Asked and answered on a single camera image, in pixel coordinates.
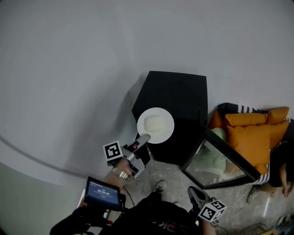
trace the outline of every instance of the watch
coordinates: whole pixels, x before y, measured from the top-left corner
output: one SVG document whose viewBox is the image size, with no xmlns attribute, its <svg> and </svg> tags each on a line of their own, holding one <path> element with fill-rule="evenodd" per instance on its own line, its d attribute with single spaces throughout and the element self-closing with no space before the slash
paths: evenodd
<svg viewBox="0 0 294 235">
<path fill-rule="evenodd" d="M 111 171 L 113 173 L 115 173 L 117 176 L 119 176 L 120 178 L 123 178 L 125 180 L 128 180 L 130 178 L 130 176 L 126 172 L 124 172 L 124 171 L 122 171 L 122 170 L 120 170 L 120 169 L 118 169 L 116 167 L 113 167 L 111 169 Z"/>
</svg>

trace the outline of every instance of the round plate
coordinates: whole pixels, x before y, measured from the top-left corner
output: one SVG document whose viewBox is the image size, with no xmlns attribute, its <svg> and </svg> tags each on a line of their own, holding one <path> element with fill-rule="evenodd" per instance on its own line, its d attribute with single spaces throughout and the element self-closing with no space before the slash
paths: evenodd
<svg viewBox="0 0 294 235">
<path fill-rule="evenodd" d="M 145 119 L 151 116 L 161 116 L 165 120 L 164 131 L 148 132 L 145 130 Z M 148 143 L 159 144 L 165 142 L 174 132 L 175 123 L 174 119 L 169 112 L 163 108 L 149 108 L 138 119 L 137 129 L 140 136 L 149 134 L 151 136 Z"/>
</svg>

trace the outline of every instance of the sneaker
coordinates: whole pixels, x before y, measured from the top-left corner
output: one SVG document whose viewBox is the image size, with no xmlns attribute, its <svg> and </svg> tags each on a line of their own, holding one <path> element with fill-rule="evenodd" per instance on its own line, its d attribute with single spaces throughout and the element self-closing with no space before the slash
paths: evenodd
<svg viewBox="0 0 294 235">
<path fill-rule="evenodd" d="M 156 184 L 154 192 L 158 192 L 158 193 L 162 194 L 164 192 L 165 188 L 166 188 L 166 181 L 161 180 Z"/>
<path fill-rule="evenodd" d="M 181 207 L 180 203 L 178 201 L 174 201 L 173 204 L 175 204 L 178 207 Z"/>
<path fill-rule="evenodd" d="M 251 203 L 252 199 L 256 196 L 256 194 L 259 193 L 259 187 L 258 186 L 252 186 L 250 192 L 247 196 L 247 203 Z"/>
</svg>

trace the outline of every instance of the open cabinet door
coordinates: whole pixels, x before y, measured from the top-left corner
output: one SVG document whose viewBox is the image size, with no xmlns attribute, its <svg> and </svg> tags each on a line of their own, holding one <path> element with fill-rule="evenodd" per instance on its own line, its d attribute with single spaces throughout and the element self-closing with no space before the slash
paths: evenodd
<svg viewBox="0 0 294 235">
<path fill-rule="evenodd" d="M 201 140 L 182 171 L 201 189 L 233 187 L 259 179 L 260 173 L 214 132 L 206 129 L 200 133 Z"/>
</svg>

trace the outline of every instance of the digital display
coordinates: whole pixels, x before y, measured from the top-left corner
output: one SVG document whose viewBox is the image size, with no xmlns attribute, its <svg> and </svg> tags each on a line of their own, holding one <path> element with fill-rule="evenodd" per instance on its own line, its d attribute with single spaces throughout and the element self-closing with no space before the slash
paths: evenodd
<svg viewBox="0 0 294 235">
<path fill-rule="evenodd" d="M 88 196 L 107 203 L 119 204 L 118 191 L 90 181 Z"/>
</svg>

